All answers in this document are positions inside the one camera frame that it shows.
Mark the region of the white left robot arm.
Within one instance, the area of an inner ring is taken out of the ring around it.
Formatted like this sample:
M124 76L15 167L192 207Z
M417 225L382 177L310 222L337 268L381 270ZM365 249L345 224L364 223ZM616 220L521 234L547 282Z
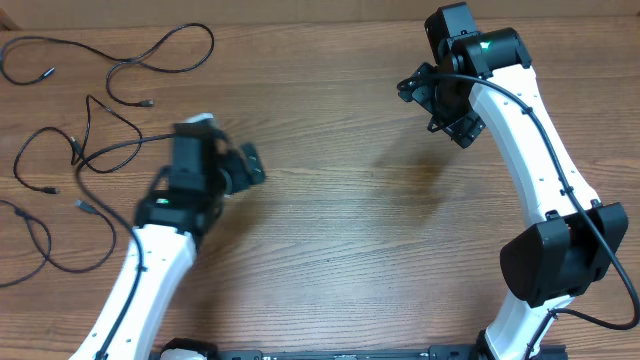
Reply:
M153 345L225 197L261 184L265 177L252 143L211 158L196 145L175 144L171 164L159 170L136 208L120 273L74 358L215 358L217 349L207 342L178 338L159 352Z

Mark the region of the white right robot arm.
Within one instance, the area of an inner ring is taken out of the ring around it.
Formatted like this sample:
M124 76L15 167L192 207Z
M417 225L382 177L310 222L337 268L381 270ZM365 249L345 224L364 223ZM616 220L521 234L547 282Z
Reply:
M576 169L541 99L531 56L505 28L427 26L434 62L401 81L399 96L431 114L429 130L467 147L489 131L521 202L524 231L500 252L508 292L472 345L432 347L431 358L563 359L543 347L553 321L609 269L628 228L618 203L603 204Z

